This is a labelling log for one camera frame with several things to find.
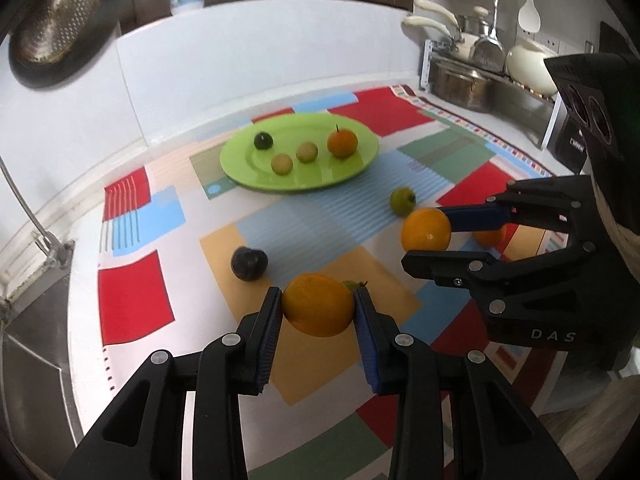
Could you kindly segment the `cream ceramic pot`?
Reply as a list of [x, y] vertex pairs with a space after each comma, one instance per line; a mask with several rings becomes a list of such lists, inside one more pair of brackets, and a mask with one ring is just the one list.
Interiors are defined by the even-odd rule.
[[528, 38], [518, 38], [506, 52], [506, 71], [519, 84], [550, 98], [558, 89], [544, 61], [555, 57], [556, 53], [542, 44]]

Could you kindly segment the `tan round fruit front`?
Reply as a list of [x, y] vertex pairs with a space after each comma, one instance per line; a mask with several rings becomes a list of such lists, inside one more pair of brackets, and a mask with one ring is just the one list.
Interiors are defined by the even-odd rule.
[[277, 154], [271, 159], [270, 166], [278, 176], [287, 176], [293, 169], [293, 161], [288, 154]]

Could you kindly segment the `dish rack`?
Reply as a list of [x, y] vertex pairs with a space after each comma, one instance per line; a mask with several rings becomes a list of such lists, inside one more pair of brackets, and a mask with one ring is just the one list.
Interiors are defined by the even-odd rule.
[[471, 112], [497, 114], [524, 128], [525, 135], [544, 147], [554, 101], [518, 84], [509, 76], [480, 70], [450, 58], [444, 44], [425, 40], [420, 88]]

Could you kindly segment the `green tomato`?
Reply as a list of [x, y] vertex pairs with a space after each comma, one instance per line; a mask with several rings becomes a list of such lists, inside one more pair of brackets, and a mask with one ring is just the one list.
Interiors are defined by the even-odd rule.
[[350, 291], [353, 292], [358, 288], [366, 288], [367, 282], [356, 282], [356, 281], [344, 281], [343, 285]]

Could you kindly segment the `dark plum back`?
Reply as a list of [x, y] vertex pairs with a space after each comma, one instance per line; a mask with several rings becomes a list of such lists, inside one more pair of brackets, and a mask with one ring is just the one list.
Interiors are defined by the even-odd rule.
[[273, 146], [273, 138], [268, 132], [261, 131], [255, 134], [253, 144], [256, 150], [267, 151]]

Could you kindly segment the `green plate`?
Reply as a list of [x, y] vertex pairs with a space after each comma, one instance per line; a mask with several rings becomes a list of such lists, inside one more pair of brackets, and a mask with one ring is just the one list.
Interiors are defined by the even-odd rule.
[[231, 180], [258, 191], [326, 188], [361, 174], [378, 156], [378, 136], [355, 119], [324, 113], [269, 117], [235, 133], [221, 150]]

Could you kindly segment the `dark plum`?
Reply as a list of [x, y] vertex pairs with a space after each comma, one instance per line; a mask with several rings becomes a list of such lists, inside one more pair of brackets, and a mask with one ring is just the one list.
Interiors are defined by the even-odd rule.
[[243, 282], [259, 280], [267, 271], [268, 256], [261, 249], [241, 246], [235, 249], [231, 257], [231, 271]]
[[273, 146], [273, 138], [268, 132], [261, 131], [255, 134], [253, 144], [256, 150], [267, 151]]

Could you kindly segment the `white rice paddle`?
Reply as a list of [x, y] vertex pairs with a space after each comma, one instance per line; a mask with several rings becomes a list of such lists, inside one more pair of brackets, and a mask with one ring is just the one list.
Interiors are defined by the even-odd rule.
[[530, 34], [536, 34], [540, 31], [541, 18], [535, 6], [535, 0], [525, 0], [521, 9], [518, 10], [518, 26]]

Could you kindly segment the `dark plum front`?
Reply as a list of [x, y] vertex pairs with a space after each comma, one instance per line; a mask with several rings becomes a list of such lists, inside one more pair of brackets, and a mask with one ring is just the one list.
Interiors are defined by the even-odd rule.
[[243, 282], [259, 280], [267, 271], [268, 256], [261, 249], [241, 246], [235, 249], [231, 257], [231, 271]]

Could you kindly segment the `steel pot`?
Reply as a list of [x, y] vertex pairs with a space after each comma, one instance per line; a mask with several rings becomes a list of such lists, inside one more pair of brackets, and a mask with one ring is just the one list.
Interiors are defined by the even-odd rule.
[[494, 107], [495, 81], [472, 68], [463, 68], [444, 60], [432, 63], [432, 93], [450, 104], [488, 113]]

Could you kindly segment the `thin gooseneck faucet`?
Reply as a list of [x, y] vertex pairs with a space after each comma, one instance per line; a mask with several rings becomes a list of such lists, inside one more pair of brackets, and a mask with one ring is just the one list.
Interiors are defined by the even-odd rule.
[[58, 266], [60, 269], [66, 269], [72, 261], [72, 248], [70, 248], [70, 244], [63, 244], [53, 233], [44, 228], [35, 213], [32, 211], [32, 208], [28, 206], [28, 203], [15, 184], [2, 157], [0, 157], [0, 167], [2, 176], [4, 177], [4, 180], [6, 180], [6, 184], [9, 185], [17, 203], [20, 204], [28, 220], [38, 232], [35, 238], [35, 244], [40, 249], [40, 252], [46, 256], [46, 265]]

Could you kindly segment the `tan round fruit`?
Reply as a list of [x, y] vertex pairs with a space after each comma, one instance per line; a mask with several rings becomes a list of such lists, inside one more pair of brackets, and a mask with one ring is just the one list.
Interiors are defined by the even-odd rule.
[[271, 159], [270, 166], [278, 176], [287, 176], [293, 169], [293, 161], [288, 154], [277, 154]]
[[296, 148], [296, 158], [303, 164], [310, 164], [318, 157], [318, 146], [314, 142], [304, 142]]

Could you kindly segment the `steel scoop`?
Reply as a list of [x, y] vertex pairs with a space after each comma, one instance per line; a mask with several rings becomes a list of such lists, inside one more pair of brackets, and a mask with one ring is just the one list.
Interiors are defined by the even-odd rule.
[[480, 36], [472, 45], [471, 61], [491, 73], [501, 73], [503, 70], [506, 51], [497, 34], [498, 7], [500, 0], [492, 0], [492, 19], [489, 34]]

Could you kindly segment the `colourful patchwork mat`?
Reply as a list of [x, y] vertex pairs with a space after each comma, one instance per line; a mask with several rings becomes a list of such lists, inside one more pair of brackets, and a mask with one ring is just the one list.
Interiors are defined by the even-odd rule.
[[481, 203], [511, 180], [547, 169], [476, 122], [401, 86], [347, 93], [254, 118], [265, 129], [326, 146], [339, 128], [375, 135], [376, 159], [351, 176], [323, 152], [295, 164], [288, 182], [326, 188], [259, 193], [221, 166], [219, 141], [195, 141], [105, 190], [98, 305], [107, 379], [120, 388], [154, 350], [181, 356], [231, 332], [270, 287], [284, 320], [270, 381], [241, 402], [247, 468], [254, 479], [384, 479], [397, 401], [366, 383], [352, 326], [352, 286], [435, 350], [488, 355], [535, 412], [564, 363], [552, 350], [497, 344], [459, 287], [410, 278], [401, 267], [400, 188], [420, 208]]

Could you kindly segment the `orange with stem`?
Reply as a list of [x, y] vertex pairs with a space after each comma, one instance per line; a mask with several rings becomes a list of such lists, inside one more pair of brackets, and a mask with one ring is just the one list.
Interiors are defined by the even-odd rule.
[[352, 156], [358, 148], [358, 136], [349, 128], [337, 126], [326, 141], [326, 148], [336, 158], [345, 159]]

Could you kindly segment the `brass strainer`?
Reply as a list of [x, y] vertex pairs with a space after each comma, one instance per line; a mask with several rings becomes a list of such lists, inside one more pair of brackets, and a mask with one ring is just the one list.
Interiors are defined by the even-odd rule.
[[76, 44], [101, 0], [32, 0], [11, 37], [21, 61], [46, 65], [62, 61]]

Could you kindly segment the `green fruit back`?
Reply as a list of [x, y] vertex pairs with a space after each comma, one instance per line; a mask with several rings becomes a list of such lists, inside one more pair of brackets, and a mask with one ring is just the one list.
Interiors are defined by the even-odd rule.
[[390, 194], [390, 209], [398, 217], [406, 218], [416, 208], [416, 193], [412, 188], [396, 188]]

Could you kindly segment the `steel sink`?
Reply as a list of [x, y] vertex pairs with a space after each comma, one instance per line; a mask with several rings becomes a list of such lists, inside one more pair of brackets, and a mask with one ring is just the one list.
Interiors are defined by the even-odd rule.
[[39, 479], [54, 479], [82, 438], [70, 380], [70, 272], [44, 272], [1, 327], [1, 437]]

